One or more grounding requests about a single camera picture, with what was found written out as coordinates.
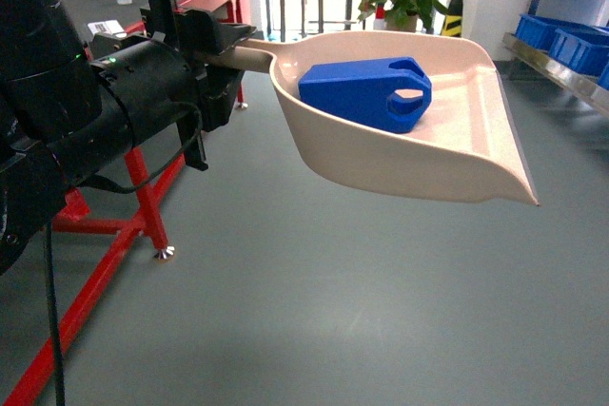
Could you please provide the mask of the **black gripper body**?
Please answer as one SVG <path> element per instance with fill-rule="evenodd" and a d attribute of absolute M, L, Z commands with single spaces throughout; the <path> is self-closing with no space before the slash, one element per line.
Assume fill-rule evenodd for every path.
<path fill-rule="evenodd" d="M 173 35 L 155 30 L 92 40 L 93 64 L 103 86 L 125 112 L 132 145 L 176 124 L 187 165 L 206 170 L 201 132 L 210 124 L 209 73 L 197 52 L 219 52 L 219 23 L 204 10 L 174 14 Z"/>

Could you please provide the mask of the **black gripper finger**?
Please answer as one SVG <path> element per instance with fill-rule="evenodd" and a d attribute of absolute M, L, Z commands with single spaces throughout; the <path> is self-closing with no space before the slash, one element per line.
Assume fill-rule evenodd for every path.
<path fill-rule="evenodd" d="M 206 66 L 200 109 L 203 130 L 210 132 L 229 122 L 245 72 L 236 68 Z"/>
<path fill-rule="evenodd" d="M 216 23 L 213 26 L 211 53 L 222 54 L 250 38 L 256 27 L 241 23 Z"/>

